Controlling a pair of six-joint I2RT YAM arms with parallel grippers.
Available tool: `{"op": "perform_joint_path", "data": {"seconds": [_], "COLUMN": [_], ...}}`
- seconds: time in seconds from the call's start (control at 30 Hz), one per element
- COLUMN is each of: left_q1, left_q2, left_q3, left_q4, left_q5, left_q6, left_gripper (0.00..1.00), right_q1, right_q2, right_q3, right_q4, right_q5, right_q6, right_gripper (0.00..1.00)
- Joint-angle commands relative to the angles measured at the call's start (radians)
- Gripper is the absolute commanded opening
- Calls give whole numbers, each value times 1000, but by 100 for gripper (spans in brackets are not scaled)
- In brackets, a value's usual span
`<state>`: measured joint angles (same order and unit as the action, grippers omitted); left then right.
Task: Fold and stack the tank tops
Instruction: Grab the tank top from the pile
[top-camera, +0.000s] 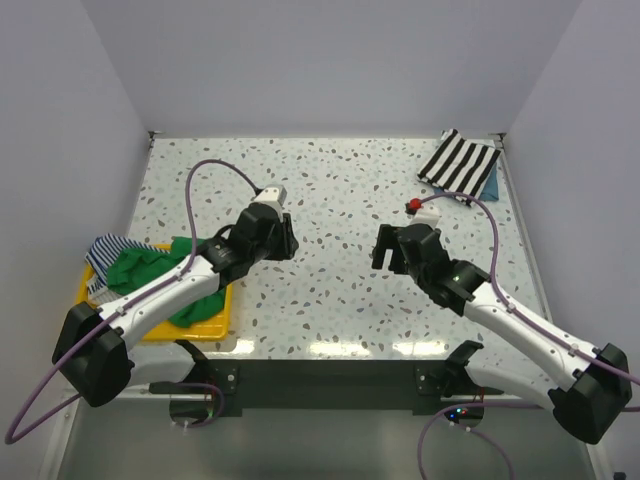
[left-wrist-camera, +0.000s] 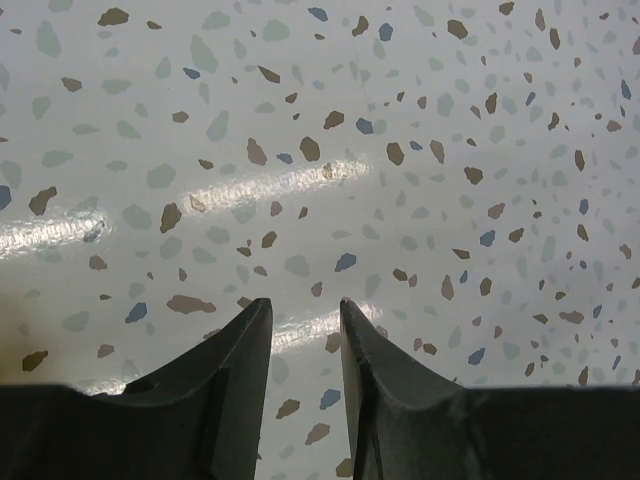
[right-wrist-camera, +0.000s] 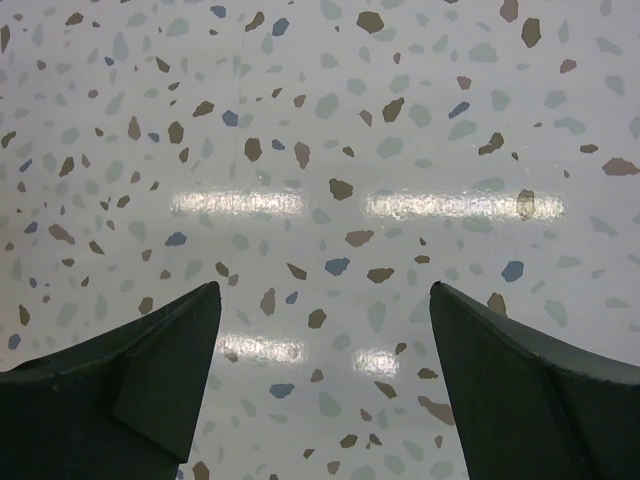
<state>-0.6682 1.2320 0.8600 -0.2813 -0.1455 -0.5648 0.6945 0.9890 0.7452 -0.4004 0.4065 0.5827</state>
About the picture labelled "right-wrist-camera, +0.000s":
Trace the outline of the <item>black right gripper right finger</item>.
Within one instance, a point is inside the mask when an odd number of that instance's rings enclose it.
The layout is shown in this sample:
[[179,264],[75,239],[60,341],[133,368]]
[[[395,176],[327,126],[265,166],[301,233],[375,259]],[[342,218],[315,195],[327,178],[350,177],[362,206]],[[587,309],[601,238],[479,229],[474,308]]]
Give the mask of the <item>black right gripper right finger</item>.
[[436,282],[429,311],[472,479],[636,479],[639,369]]

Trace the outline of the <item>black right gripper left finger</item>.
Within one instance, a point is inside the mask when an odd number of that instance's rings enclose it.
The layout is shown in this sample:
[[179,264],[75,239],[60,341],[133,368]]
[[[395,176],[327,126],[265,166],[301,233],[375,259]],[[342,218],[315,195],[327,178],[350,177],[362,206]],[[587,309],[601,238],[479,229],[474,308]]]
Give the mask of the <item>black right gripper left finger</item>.
[[175,478],[191,452],[220,319],[212,281],[3,372],[2,478]]

